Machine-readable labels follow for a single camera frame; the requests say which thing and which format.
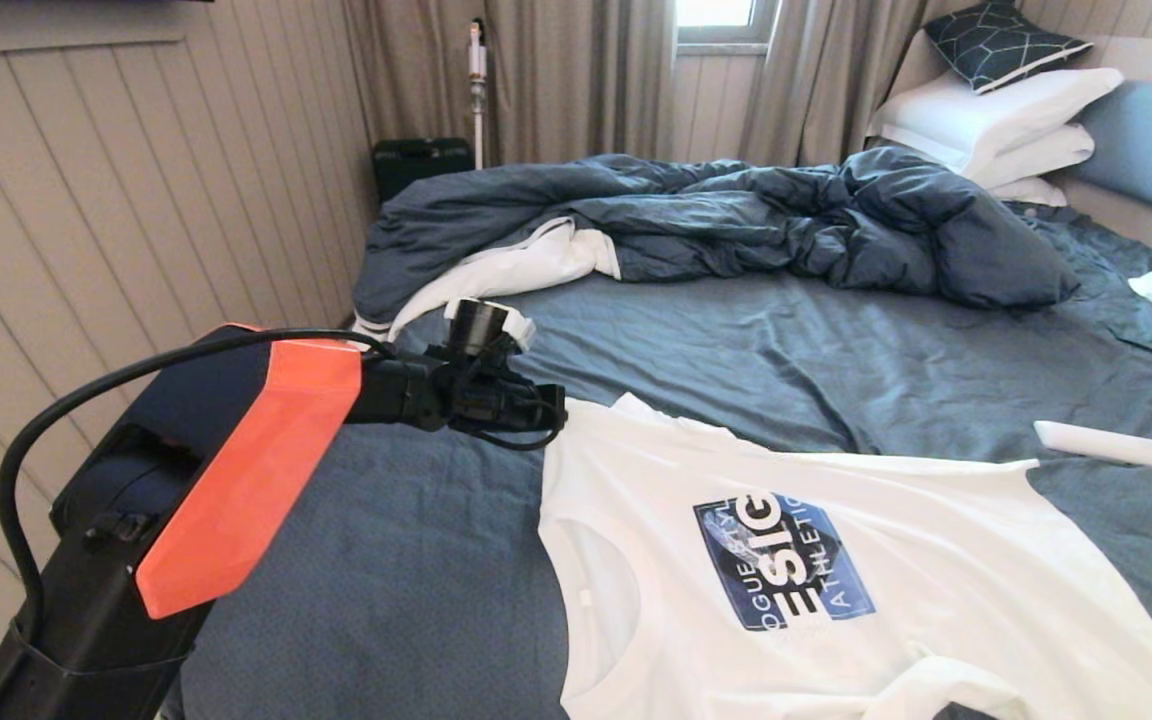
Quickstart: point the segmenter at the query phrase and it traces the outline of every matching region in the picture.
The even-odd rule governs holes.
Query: window
[[[677,0],[677,14],[680,44],[767,41],[776,0]]]

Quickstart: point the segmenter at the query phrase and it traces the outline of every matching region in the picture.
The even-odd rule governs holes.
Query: orange panel
[[[357,350],[279,341],[265,387],[136,571],[150,617],[215,600],[265,555],[362,389]]]

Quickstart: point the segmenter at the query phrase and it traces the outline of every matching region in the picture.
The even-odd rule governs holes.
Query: printed graphic
[[[694,509],[727,600],[746,630],[874,612],[838,530],[819,507],[755,491]]]

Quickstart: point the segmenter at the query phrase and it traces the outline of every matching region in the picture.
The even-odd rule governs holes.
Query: black suitcase
[[[384,205],[419,179],[473,169],[473,154],[470,143],[460,137],[380,141],[371,151],[371,167]]]

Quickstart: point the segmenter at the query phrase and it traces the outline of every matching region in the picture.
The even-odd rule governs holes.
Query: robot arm
[[[192,346],[223,354],[184,348],[188,363],[157,365],[156,380],[52,505],[60,543],[41,574],[15,552],[23,536],[13,544],[26,605],[0,644],[0,717],[151,720],[211,604],[259,562],[343,423],[445,425],[514,450],[553,439],[566,419],[563,388],[536,386],[507,364],[530,340],[530,323],[465,300],[448,314],[448,342],[424,355],[257,342],[349,333],[227,325]],[[548,435],[531,444],[492,434],[538,430]],[[13,448],[6,491],[0,477],[9,541],[23,456]]]

